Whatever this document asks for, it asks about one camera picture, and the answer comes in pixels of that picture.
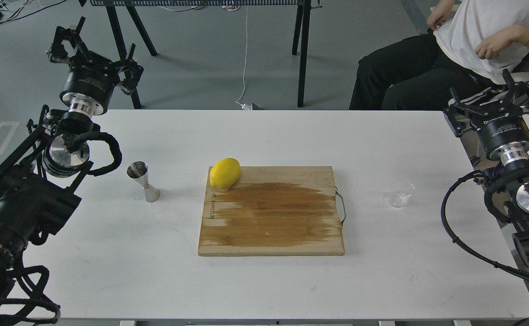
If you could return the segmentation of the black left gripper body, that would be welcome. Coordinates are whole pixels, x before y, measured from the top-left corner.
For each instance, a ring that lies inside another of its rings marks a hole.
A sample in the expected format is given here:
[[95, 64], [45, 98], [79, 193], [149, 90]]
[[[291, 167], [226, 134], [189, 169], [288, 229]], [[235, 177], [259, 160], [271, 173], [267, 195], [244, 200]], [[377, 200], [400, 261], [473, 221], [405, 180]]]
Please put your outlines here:
[[72, 57], [70, 72], [60, 93], [61, 101], [68, 107], [72, 98], [81, 95], [89, 97], [95, 103], [93, 115], [107, 112], [114, 87], [120, 82], [116, 70], [106, 70], [113, 62], [97, 53], [91, 58], [82, 57], [79, 53]]

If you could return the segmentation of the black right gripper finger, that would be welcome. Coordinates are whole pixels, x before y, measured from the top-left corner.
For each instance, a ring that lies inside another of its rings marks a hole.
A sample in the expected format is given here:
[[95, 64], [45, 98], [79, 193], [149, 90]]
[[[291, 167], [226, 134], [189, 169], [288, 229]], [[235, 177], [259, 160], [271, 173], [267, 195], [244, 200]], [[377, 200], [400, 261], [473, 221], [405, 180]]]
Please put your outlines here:
[[469, 127], [466, 119], [471, 120], [474, 117], [487, 118], [490, 114], [479, 105], [462, 103], [455, 87], [450, 88], [450, 93], [454, 102], [445, 107], [444, 116], [454, 136], [461, 138], [465, 132], [471, 130], [471, 126]]
[[502, 72], [505, 89], [502, 96], [502, 118], [529, 114], [529, 72]]

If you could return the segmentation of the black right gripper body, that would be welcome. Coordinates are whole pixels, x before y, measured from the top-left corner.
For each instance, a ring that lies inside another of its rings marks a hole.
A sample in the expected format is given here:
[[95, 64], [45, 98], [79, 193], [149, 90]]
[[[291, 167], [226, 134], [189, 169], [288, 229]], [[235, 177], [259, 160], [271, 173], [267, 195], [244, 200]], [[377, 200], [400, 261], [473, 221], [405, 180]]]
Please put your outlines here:
[[519, 105], [490, 105], [482, 115], [470, 118], [486, 159], [499, 161], [503, 147], [514, 144], [529, 150], [529, 129], [523, 119], [524, 110]]

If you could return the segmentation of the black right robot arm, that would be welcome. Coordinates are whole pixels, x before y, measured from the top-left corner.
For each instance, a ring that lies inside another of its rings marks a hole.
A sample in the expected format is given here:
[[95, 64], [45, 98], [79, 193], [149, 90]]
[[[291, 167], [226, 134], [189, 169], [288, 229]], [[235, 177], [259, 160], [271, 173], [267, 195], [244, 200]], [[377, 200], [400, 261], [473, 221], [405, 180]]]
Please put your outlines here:
[[[473, 131], [486, 159], [497, 161], [498, 165], [459, 178], [441, 202], [441, 221], [453, 243], [461, 249], [494, 268], [529, 281], [529, 129], [523, 119], [524, 114], [529, 114], [529, 72], [512, 73], [504, 69], [496, 83], [505, 90], [482, 104], [468, 104], [451, 89], [453, 102], [444, 109], [444, 116], [453, 134], [461, 138], [465, 132]], [[460, 184], [470, 179], [484, 186], [484, 204], [488, 212], [515, 227], [512, 240], [524, 270], [482, 256], [451, 229], [446, 216], [447, 201]]]

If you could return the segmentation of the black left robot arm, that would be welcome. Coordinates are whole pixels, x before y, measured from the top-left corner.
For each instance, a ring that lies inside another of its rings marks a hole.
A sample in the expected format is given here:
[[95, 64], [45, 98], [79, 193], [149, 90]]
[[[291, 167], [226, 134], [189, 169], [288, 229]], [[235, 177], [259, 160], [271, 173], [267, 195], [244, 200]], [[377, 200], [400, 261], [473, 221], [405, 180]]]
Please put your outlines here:
[[25, 267], [24, 250], [56, 235], [79, 206], [75, 194], [87, 175], [100, 176], [121, 165], [117, 140], [92, 118], [104, 114], [115, 87], [134, 93], [143, 73], [133, 53], [111, 61], [89, 50], [76, 27], [57, 27], [50, 62], [70, 68], [60, 99], [64, 110], [44, 105], [38, 123], [0, 164], [0, 326], [19, 322], [55, 324], [60, 306], [44, 290], [49, 270]]

